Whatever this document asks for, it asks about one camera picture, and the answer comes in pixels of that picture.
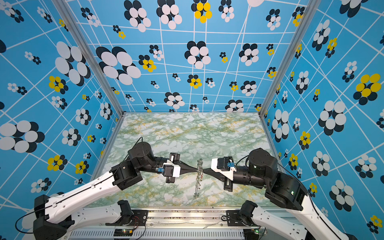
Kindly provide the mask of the grey metal key ring plate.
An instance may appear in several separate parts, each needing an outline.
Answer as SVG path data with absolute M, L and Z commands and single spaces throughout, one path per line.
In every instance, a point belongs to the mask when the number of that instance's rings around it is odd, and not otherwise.
M 199 190 L 201 189 L 201 182 L 204 176 L 203 162 L 204 162 L 203 159 L 197 160 L 197 176 L 196 176 L 194 199 L 197 199 L 200 196 Z

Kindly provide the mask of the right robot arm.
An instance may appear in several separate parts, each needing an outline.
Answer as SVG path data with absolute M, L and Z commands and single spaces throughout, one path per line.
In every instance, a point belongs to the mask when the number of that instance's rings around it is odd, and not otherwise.
M 252 150 L 246 157 L 247 166 L 235 166 L 231 157 L 212 159 L 211 167 L 203 172 L 224 182 L 231 192 L 233 185 L 265 189 L 265 197 L 274 205 L 285 209 L 299 224 L 273 215 L 256 203 L 245 201 L 239 218 L 246 226 L 257 225 L 288 240 L 354 240 L 343 233 L 321 212 L 312 201 L 307 189 L 295 177 L 278 170 L 278 160 L 262 148 Z

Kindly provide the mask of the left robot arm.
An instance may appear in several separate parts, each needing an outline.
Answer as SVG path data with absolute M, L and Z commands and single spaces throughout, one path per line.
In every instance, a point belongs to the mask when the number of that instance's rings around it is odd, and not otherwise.
M 156 157 L 149 143 L 136 143 L 121 163 L 93 181 L 56 197 L 37 197 L 33 235 L 37 240 L 60 239 L 76 224 L 73 213 L 137 184 L 143 179 L 142 172 L 160 174 L 167 183 L 174 183 L 179 176 L 197 171 L 197 168 L 183 163 L 177 153 L 170 153 L 168 158 Z

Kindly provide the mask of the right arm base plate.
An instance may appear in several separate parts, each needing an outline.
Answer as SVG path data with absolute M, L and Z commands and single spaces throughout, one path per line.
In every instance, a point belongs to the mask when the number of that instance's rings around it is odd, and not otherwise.
M 248 225 L 241 220 L 239 210 L 227 210 L 226 218 L 229 227 L 248 227 Z

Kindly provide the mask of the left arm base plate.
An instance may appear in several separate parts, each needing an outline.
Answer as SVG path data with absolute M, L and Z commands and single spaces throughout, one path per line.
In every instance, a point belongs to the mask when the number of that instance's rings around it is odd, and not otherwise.
M 115 223 L 106 223 L 106 226 L 144 226 L 148 219 L 149 211 L 132 210 L 132 213 L 125 217 L 120 217 Z

